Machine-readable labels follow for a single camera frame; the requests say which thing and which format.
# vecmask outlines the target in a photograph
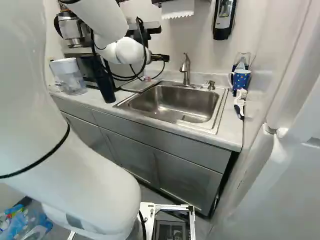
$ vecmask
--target wall-mounted soap dispenser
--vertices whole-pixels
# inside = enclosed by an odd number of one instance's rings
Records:
[[[237,0],[215,0],[213,39],[226,40],[231,34]]]

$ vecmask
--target sink basin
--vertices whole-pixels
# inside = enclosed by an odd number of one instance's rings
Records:
[[[163,81],[143,93],[125,99],[115,107],[216,134],[226,97],[225,88],[195,89]]]

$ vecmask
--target cabinet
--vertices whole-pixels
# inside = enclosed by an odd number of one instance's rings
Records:
[[[68,100],[55,101],[71,114],[61,112],[94,151],[153,188],[209,215],[231,151]]]
[[[154,154],[160,189],[209,214],[222,174],[163,151]]]
[[[208,215],[222,174],[101,128],[116,161],[140,180]]]
[[[64,112],[61,112],[61,114],[70,124],[72,130],[86,145],[99,153],[101,156],[114,162],[112,152],[110,151],[110,148],[98,126]]]
[[[137,178],[156,187],[158,178],[152,148],[112,131],[103,128],[101,131],[110,140],[116,161]]]
[[[98,126],[205,168],[224,173],[231,151],[92,110]]]

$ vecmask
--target white robotic arm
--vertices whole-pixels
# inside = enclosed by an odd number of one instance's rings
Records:
[[[144,46],[130,37],[125,16],[116,0],[61,0],[94,30],[97,53],[114,64],[136,64],[144,60]],[[151,52],[146,50],[146,63]]]
[[[126,34],[114,0],[73,2],[69,7],[108,43]],[[86,146],[48,94],[43,0],[0,1],[0,9],[0,182],[55,209],[50,218],[66,228],[126,239],[140,209],[139,184]]]

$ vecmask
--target blue cup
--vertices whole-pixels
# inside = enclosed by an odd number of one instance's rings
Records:
[[[233,85],[231,84],[231,76],[233,75]],[[235,69],[229,73],[229,85],[232,88],[233,96],[237,94],[237,89],[248,90],[251,71],[246,69]]]

